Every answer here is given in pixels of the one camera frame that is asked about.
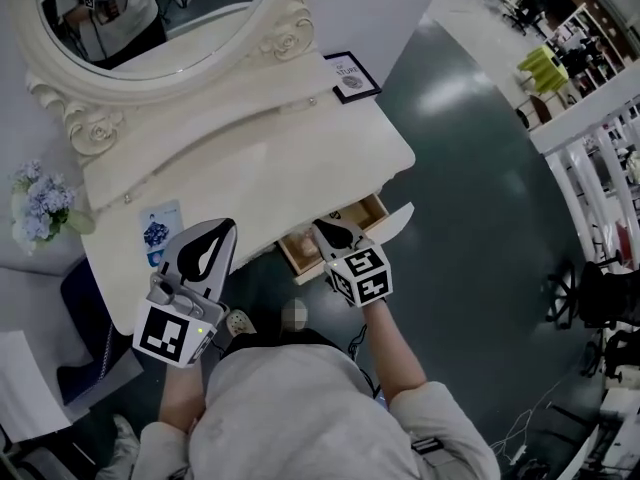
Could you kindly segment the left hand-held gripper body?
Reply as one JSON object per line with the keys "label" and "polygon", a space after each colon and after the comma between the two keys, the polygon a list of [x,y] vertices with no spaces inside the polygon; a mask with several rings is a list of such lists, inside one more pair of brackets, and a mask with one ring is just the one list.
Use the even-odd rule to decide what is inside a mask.
{"label": "left hand-held gripper body", "polygon": [[150,276],[150,290],[137,308],[133,347],[178,368],[189,368],[213,340],[228,307],[205,299],[176,275]]}

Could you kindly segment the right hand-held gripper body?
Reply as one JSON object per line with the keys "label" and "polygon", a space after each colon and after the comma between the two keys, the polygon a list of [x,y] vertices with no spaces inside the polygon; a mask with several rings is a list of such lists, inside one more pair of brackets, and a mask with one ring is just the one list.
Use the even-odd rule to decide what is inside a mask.
{"label": "right hand-held gripper body", "polygon": [[393,292],[390,263],[380,245],[330,260],[324,270],[333,289],[358,308]]}

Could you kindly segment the large wooden drawer white front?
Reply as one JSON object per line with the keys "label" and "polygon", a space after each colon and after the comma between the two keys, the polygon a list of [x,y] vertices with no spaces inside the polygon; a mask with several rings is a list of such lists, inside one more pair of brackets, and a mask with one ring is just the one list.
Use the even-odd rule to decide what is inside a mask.
{"label": "large wooden drawer white front", "polygon": [[[393,213],[389,213],[378,195],[371,194],[337,211],[341,213],[341,219],[354,222],[376,243],[385,244],[404,230],[414,210],[414,205],[409,202]],[[295,273],[294,283],[298,286],[324,273],[324,260],[320,251],[316,257],[305,258],[296,248],[296,236],[307,230],[312,232],[310,224],[298,226],[278,241],[280,249]]]}

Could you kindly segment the blue and white card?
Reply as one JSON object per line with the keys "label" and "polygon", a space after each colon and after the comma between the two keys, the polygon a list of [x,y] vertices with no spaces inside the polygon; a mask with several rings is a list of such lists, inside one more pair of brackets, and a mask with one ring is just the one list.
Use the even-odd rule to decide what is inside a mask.
{"label": "blue and white card", "polygon": [[157,267],[169,241],[184,230],[179,201],[174,199],[143,209],[139,222],[147,262]]}

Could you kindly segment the person's right forearm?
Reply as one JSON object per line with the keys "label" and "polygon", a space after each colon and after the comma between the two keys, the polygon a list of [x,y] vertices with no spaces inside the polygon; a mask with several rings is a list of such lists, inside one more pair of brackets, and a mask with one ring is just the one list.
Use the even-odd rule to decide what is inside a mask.
{"label": "person's right forearm", "polygon": [[375,373],[385,400],[422,387],[426,374],[399,330],[386,302],[376,300],[362,308]]}

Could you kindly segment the white dressing table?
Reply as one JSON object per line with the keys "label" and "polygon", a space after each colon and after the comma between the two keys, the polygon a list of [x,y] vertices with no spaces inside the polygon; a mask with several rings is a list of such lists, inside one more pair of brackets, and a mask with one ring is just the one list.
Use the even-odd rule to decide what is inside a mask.
{"label": "white dressing table", "polygon": [[233,219],[239,268],[294,228],[373,194],[413,166],[414,152],[376,102],[342,104],[331,72],[330,89],[311,96],[313,107],[308,97],[205,133],[219,108],[205,103],[195,117],[179,114],[166,131],[154,124],[84,167],[97,219],[83,246],[120,333],[133,332],[149,290],[143,209],[176,199],[185,226]]}

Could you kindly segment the white clog shoe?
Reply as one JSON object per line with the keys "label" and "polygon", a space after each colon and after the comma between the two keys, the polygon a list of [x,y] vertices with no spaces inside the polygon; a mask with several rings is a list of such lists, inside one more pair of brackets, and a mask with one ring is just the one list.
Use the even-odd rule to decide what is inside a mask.
{"label": "white clog shoe", "polygon": [[308,309],[305,303],[294,298],[281,309],[281,330],[283,332],[300,332],[307,327]]}
{"label": "white clog shoe", "polygon": [[257,330],[249,316],[240,309],[232,309],[225,318],[229,334],[235,338],[242,334],[256,334]]}

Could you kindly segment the dark blue bag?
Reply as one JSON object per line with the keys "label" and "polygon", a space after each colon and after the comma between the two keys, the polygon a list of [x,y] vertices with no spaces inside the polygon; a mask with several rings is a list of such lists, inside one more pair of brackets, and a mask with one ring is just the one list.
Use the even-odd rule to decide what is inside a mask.
{"label": "dark blue bag", "polygon": [[81,260],[64,278],[60,292],[91,358],[83,366],[58,368],[57,381],[67,406],[102,381],[114,364],[116,332],[87,259]]}

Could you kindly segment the person's black trousers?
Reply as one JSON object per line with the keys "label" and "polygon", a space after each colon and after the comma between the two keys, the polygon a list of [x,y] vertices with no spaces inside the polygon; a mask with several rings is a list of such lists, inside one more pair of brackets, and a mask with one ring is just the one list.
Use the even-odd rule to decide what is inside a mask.
{"label": "person's black trousers", "polygon": [[300,331],[283,331],[280,334],[243,333],[234,337],[221,357],[221,362],[229,360],[248,364],[298,360],[303,356],[340,354],[345,352],[320,333],[304,328]]}

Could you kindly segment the pale blue flower bouquet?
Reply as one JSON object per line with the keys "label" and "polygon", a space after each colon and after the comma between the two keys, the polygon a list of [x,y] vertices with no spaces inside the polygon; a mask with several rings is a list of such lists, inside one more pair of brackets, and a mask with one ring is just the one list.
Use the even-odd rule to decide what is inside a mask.
{"label": "pale blue flower bouquet", "polygon": [[11,231],[20,249],[32,255],[64,228],[79,235],[95,231],[93,217],[76,207],[76,192],[61,174],[47,174],[39,160],[18,168],[11,186]]}

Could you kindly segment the person's grey shirt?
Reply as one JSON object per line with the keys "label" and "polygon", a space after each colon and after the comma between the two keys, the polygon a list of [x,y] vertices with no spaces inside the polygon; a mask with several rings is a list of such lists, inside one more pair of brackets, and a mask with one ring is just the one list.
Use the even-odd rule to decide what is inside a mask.
{"label": "person's grey shirt", "polygon": [[382,406],[330,346],[234,352],[213,369],[205,401],[190,433],[143,429],[132,480],[500,480],[445,385]]}

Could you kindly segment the white railing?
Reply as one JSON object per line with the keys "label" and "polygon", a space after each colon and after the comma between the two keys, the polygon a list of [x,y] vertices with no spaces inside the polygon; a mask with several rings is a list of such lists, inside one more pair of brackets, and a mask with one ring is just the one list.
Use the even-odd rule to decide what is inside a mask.
{"label": "white railing", "polygon": [[558,118],[530,134],[547,162],[588,260],[640,269],[640,94],[594,123],[561,131]]}

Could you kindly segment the black office chair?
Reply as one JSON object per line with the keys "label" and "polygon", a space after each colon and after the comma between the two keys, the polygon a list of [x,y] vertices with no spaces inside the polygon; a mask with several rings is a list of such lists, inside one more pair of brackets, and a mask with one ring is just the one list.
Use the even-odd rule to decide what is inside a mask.
{"label": "black office chair", "polygon": [[579,276],[571,263],[563,275],[548,275],[545,321],[560,330],[575,319],[594,329],[614,329],[617,323],[640,327],[640,270],[604,273],[609,262],[587,262]]}
{"label": "black office chair", "polygon": [[597,331],[598,339],[590,341],[586,346],[590,362],[584,367],[580,375],[592,378],[601,364],[604,364],[604,375],[619,383],[623,375],[618,371],[622,366],[640,368],[640,329],[635,331],[619,330],[608,340],[604,330]]}

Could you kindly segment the background storage shelf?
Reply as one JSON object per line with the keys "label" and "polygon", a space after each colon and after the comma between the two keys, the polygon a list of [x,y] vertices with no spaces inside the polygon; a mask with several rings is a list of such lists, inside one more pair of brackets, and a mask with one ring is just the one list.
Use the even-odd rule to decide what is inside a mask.
{"label": "background storage shelf", "polygon": [[591,94],[632,63],[586,4],[546,32],[546,43],[565,66],[575,97]]}

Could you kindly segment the oval mirror ornate white frame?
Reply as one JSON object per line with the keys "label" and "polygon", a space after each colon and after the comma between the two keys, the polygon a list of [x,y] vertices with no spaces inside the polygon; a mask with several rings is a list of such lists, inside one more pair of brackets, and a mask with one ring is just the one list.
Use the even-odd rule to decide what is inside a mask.
{"label": "oval mirror ornate white frame", "polygon": [[142,78],[93,69],[55,45],[38,0],[9,0],[28,89],[59,112],[71,145],[99,157],[118,141],[168,130],[179,114],[193,118],[218,105],[204,126],[213,133],[238,120],[317,95],[331,69],[315,49],[304,0],[261,0],[219,50],[182,71]]}

